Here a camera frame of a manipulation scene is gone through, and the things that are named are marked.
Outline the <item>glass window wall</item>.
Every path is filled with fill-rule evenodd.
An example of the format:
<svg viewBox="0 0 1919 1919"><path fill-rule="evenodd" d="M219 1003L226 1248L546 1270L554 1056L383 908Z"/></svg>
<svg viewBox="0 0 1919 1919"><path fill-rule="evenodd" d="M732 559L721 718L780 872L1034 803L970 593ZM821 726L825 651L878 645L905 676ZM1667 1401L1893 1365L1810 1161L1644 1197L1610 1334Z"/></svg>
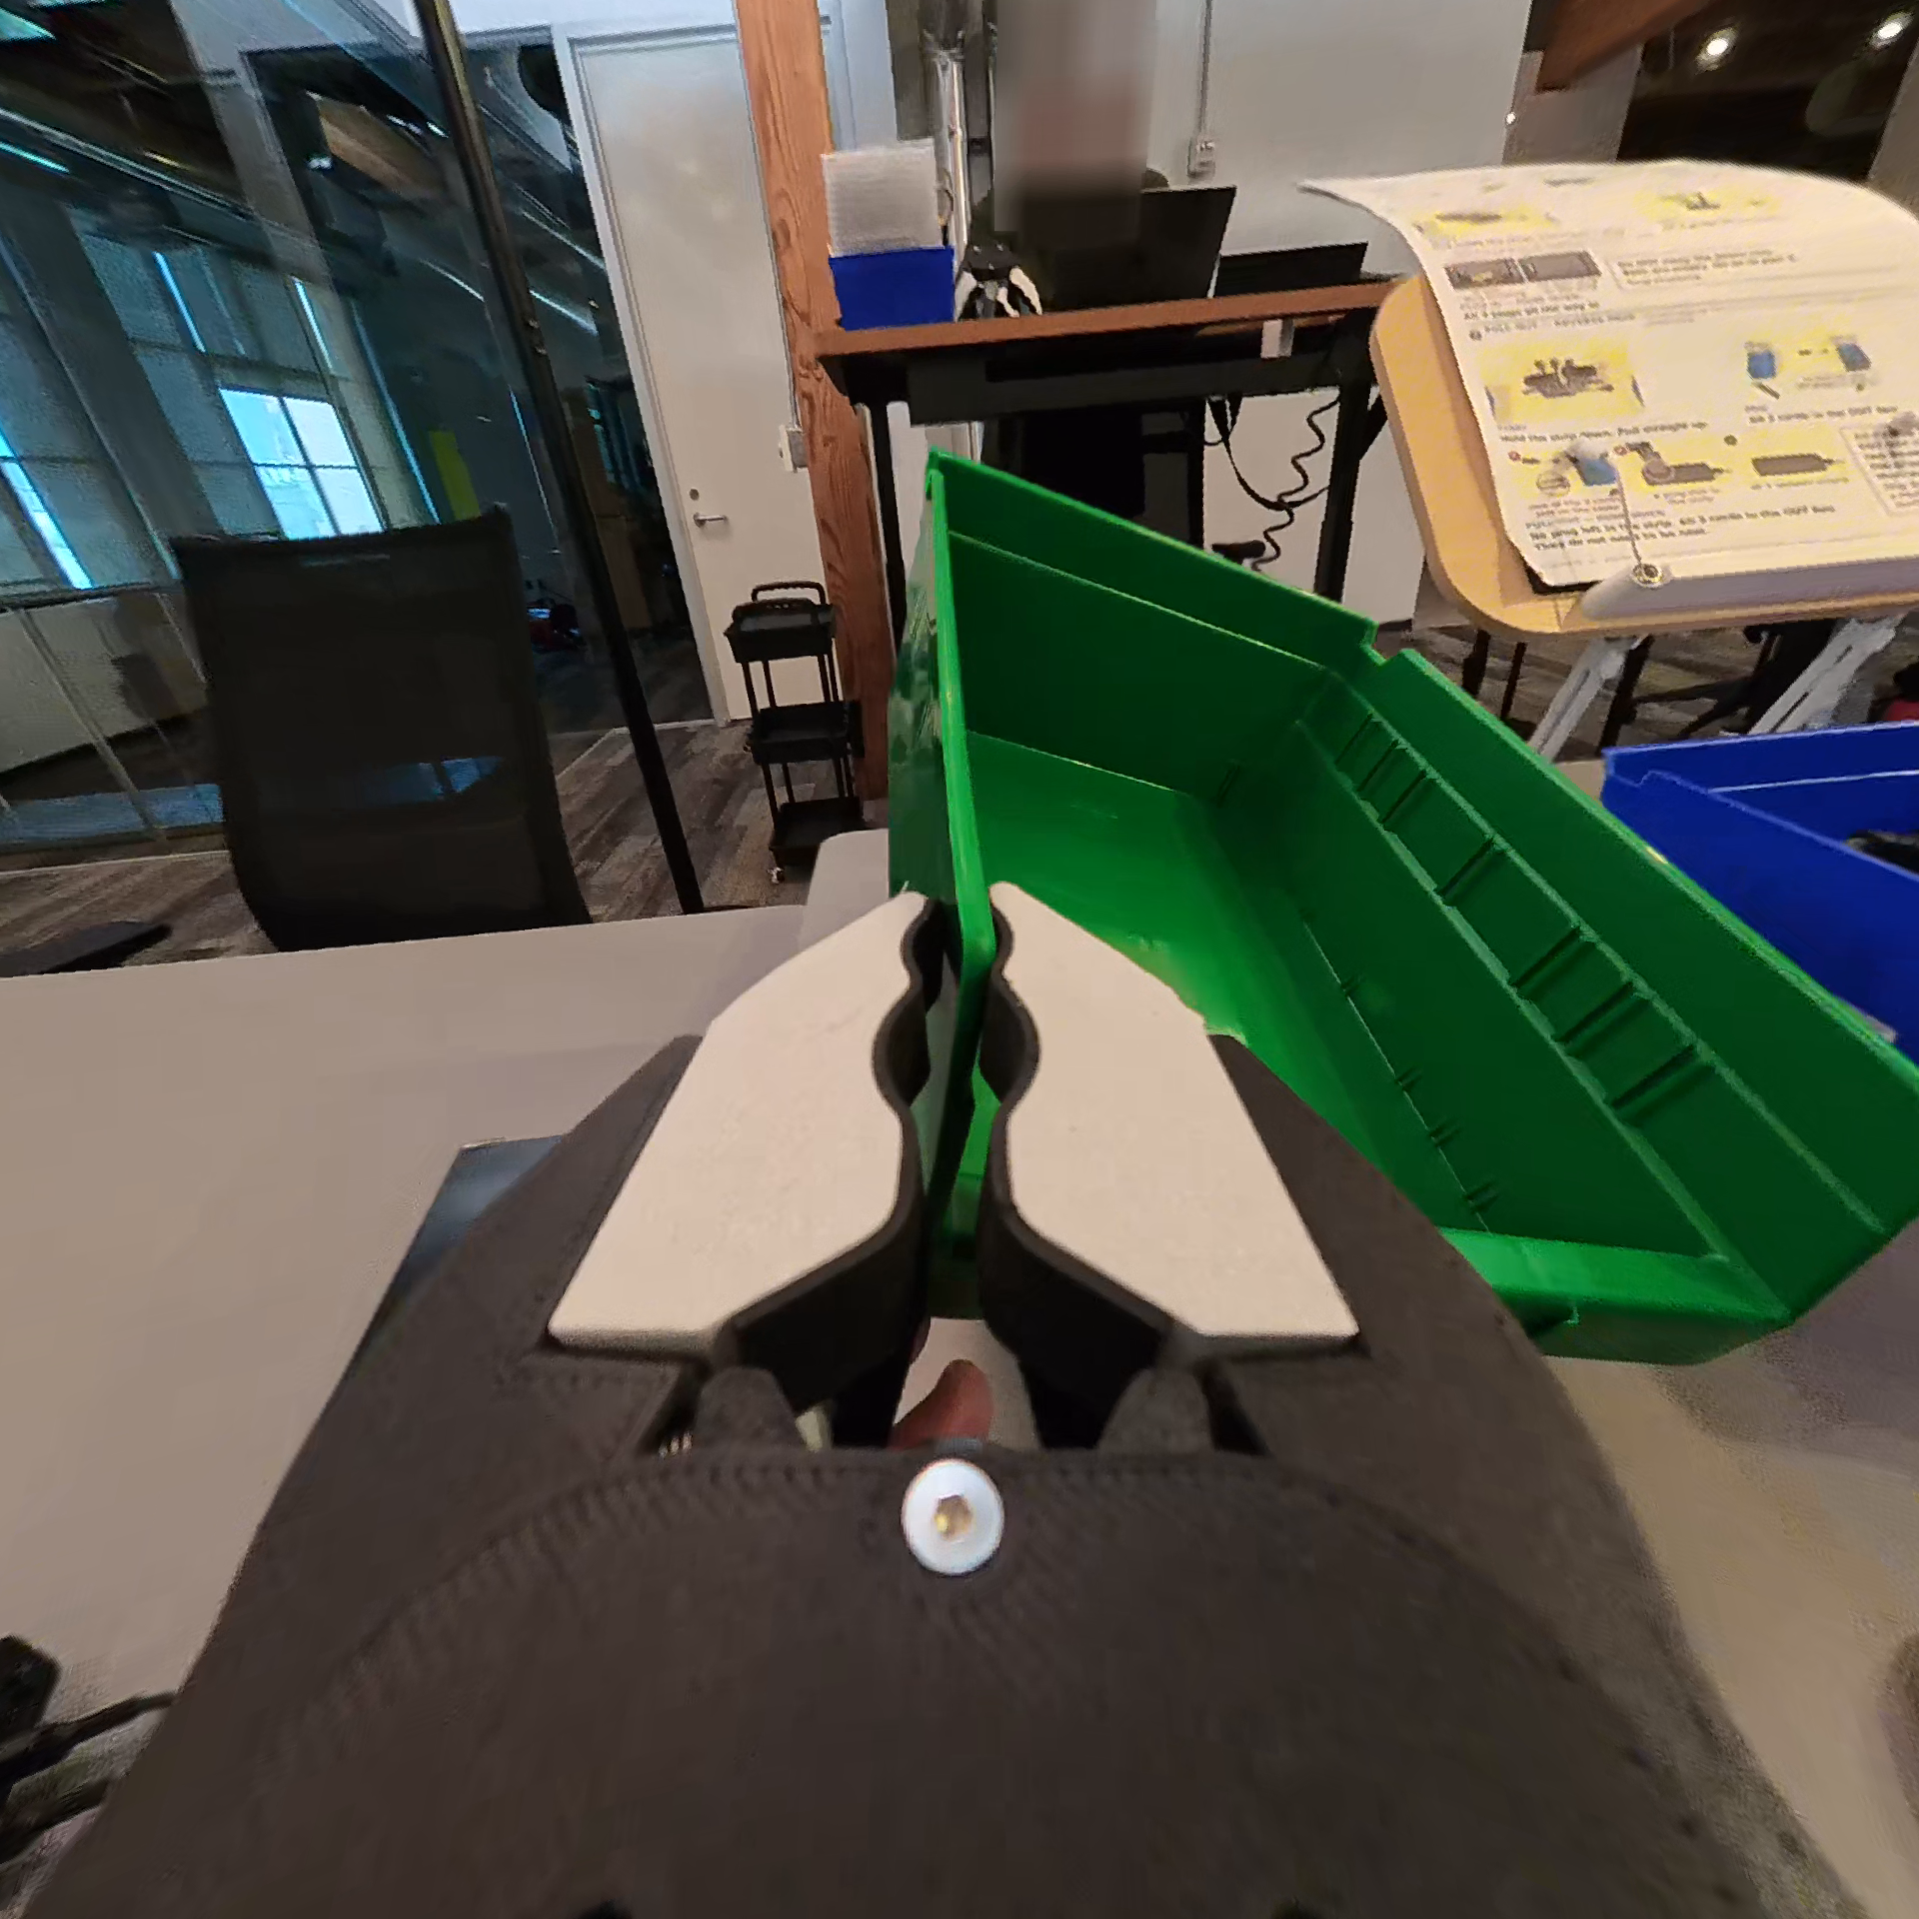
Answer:
<svg viewBox="0 0 1919 1919"><path fill-rule="evenodd" d="M416 4L3 4L5 869L222 842L190 537L512 516L559 775L625 726Z"/></svg>

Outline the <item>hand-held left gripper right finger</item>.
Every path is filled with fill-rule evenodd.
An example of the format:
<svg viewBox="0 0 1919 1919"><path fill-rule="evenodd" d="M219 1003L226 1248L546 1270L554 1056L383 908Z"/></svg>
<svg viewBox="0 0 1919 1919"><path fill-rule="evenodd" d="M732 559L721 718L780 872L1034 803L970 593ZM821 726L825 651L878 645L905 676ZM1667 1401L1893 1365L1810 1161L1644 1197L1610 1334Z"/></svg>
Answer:
<svg viewBox="0 0 1919 1919"><path fill-rule="evenodd" d="M1203 1019L1013 883L980 1070L980 1306L1038 1374L1336 1353L1360 1322Z"/></svg>

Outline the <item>wooden edged desk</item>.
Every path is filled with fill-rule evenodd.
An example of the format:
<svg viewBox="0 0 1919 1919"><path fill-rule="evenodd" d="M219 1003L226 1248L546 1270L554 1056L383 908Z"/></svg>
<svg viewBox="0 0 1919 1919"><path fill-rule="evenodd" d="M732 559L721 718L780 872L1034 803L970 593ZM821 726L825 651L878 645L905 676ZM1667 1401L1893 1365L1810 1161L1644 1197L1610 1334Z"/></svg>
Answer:
<svg viewBox="0 0 1919 1919"><path fill-rule="evenodd" d="M1342 601L1360 467L1385 429L1374 325L1395 288L1395 280L1365 280L1016 321L815 331L811 348L829 381L868 413L890 635L905 631L894 405L905 408L912 426L964 426L1096 408L1167 412L1214 397L1331 393L1331 467L1311 590Z"/></svg>

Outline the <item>blue storage bin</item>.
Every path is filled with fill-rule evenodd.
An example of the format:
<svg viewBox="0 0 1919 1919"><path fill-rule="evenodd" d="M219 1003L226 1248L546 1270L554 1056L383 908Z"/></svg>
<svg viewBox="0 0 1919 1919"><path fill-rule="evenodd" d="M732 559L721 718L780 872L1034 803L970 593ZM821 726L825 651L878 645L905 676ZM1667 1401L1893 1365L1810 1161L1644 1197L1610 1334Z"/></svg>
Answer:
<svg viewBox="0 0 1919 1919"><path fill-rule="evenodd" d="M829 273L845 331L953 322L956 257L948 244L831 253Z"/></svg>

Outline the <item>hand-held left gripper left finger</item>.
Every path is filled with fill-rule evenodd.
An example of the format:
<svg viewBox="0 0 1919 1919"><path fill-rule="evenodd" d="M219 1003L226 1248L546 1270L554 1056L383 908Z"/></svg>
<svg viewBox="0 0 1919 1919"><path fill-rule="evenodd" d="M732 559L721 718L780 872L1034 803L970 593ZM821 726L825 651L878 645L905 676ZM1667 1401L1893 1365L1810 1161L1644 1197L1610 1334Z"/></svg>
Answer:
<svg viewBox="0 0 1919 1919"><path fill-rule="evenodd" d="M934 927L897 894L710 1022L550 1312L557 1345L763 1374L908 1349Z"/></svg>

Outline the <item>green plastic bin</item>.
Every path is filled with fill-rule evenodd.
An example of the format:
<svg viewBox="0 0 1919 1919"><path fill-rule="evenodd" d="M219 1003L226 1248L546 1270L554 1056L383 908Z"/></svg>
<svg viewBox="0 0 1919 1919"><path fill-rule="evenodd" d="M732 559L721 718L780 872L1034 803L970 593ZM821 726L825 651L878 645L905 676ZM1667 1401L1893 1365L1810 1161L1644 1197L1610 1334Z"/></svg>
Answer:
<svg viewBox="0 0 1919 1919"><path fill-rule="evenodd" d="M1376 625L929 453L890 876L1246 1045L1547 1353L1701 1362L1915 1227L1915 1064Z"/></svg>

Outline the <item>round wooden side table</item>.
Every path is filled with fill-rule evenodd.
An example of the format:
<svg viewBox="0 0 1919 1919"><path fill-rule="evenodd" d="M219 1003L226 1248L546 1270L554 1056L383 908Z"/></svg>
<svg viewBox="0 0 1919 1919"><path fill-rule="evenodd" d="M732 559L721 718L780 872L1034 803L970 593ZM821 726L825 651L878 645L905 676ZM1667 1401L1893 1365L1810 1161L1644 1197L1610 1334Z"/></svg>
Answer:
<svg viewBox="0 0 1919 1919"><path fill-rule="evenodd" d="M1476 631L1511 641L1644 638L1761 620L1904 618L1915 563L1683 567L1674 586L1627 574L1580 593L1538 590L1508 542L1494 473L1424 276L1395 282L1376 315L1374 366L1430 577Z"/></svg>

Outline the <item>printed instruction sheet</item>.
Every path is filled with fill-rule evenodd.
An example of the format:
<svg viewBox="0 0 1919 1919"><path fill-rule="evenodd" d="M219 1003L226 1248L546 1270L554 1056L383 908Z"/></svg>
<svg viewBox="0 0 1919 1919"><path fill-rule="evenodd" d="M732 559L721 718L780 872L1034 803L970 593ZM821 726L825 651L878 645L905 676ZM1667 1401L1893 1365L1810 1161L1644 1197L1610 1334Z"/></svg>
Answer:
<svg viewBox="0 0 1919 1919"><path fill-rule="evenodd" d="M1438 301L1508 543L1548 590L1704 607L1915 590L1916 221L1716 160L1310 179Z"/></svg>

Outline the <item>black laptop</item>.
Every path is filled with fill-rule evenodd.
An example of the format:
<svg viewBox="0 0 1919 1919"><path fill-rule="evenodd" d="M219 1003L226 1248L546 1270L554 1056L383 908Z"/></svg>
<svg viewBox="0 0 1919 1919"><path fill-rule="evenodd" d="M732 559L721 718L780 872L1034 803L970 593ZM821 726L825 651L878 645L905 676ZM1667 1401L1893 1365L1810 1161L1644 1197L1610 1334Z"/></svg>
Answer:
<svg viewBox="0 0 1919 1919"><path fill-rule="evenodd" d="M1104 229L1070 232L1038 251L1031 276L1044 312L1209 298L1235 197L1233 182L1146 185L1104 206Z"/></svg>

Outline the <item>blue plastic bin with label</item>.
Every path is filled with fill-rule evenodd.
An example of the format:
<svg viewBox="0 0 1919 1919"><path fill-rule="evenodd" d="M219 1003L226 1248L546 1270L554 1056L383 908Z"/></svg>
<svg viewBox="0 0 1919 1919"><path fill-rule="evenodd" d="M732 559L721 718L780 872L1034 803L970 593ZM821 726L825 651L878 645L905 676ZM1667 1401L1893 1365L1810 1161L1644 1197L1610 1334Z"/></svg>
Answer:
<svg viewBox="0 0 1919 1919"><path fill-rule="evenodd" d="M1916 1057L1916 724L1606 752L1601 805Z"/></svg>

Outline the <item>black chair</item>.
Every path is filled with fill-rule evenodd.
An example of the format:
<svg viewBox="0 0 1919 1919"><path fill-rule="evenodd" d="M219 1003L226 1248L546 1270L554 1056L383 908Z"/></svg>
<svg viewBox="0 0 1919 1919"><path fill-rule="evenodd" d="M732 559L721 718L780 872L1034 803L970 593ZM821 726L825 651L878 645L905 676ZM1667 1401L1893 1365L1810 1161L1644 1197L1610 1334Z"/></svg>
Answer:
<svg viewBox="0 0 1919 1919"><path fill-rule="evenodd" d="M172 553L231 871L273 948L592 924L503 509Z"/></svg>

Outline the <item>black rolling cart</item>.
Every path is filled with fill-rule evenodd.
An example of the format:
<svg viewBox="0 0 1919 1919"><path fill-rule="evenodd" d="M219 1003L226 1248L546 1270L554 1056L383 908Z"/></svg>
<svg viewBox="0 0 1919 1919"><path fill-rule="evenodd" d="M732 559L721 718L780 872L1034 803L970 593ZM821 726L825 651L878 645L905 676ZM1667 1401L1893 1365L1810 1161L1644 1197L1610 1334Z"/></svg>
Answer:
<svg viewBox="0 0 1919 1919"><path fill-rule="evenodd" d="M789 883L808 872L831 838L868 826L856 796L862 708L844 693L836 610L823 582L759 582L734 607L727 645L747 683L747 752L772 814L772 883ZM776 665L811 665L817 695L784 702Z"/></svg>

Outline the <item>white door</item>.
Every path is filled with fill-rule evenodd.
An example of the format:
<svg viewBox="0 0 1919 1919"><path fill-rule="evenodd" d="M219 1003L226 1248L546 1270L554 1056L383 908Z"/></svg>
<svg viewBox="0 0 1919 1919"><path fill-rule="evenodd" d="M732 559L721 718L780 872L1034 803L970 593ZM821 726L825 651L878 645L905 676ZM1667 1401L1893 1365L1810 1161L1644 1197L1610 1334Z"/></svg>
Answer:
<svg viewBox="0 0 1919 1919"><path fill-rule="evenodd" d="M708 8L555 48L710 714L745 723L734 607L825 574L735 28Z"/></svg>

